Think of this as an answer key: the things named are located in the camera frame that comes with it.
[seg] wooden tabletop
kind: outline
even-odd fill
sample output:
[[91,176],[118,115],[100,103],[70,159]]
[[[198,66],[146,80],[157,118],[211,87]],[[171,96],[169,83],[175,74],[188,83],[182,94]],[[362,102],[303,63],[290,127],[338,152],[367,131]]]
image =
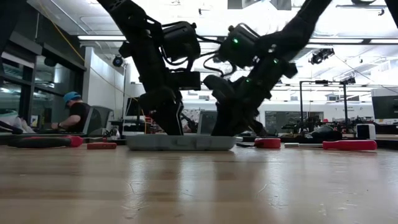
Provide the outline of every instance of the wooden tabletop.
[[398,153],[0,149],[0,223],[396,224]]

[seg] red tool handle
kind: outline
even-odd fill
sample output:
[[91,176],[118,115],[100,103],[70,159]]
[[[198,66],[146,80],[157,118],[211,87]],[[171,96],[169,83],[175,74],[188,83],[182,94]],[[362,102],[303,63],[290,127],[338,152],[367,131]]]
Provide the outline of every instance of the red tool handle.
[[325,150],[344,150],[344,151],[368,151],[376,150],[377,143],[373,140],[352,140],[352,141],[334,141],[323,142],[323,149]]

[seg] computer monitor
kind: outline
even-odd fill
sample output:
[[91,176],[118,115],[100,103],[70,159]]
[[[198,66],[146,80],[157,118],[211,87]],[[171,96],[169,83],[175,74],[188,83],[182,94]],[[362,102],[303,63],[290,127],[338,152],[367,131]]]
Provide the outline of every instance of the computer monitor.
[[201,111],[198,134],[210,135],[217,121],[217,111]]
[[398,119],[398,88],[372,89],[374,119]]

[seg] fluorescent light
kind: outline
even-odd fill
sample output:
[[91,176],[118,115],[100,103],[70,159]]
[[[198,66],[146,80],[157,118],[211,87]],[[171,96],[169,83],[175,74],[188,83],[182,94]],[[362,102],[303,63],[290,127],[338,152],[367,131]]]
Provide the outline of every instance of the fluorescent light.
[[375,39],[371,40],[371,44],[398,44],[398,39]]
[[0,90],[3,92],[3,93],[11,93],[11,90],[9,90],[9,89],[6,89],[6,88],[0,88]]
[[307,44],[306,48],[313,48],[313,49],[332,49],[332,45],[323,45],[323,44]]
[[359,44],[363,39],[311,38],[309,44]]
[[126,41],[123,35],[79,35],[77,38],[85,41]]

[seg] wooden table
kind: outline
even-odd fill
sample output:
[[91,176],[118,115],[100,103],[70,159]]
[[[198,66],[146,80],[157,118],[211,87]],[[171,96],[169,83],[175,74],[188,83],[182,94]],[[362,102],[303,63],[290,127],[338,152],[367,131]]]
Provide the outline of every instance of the wooden table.
[[396,224],[398,154],[0,149],[0,223]]

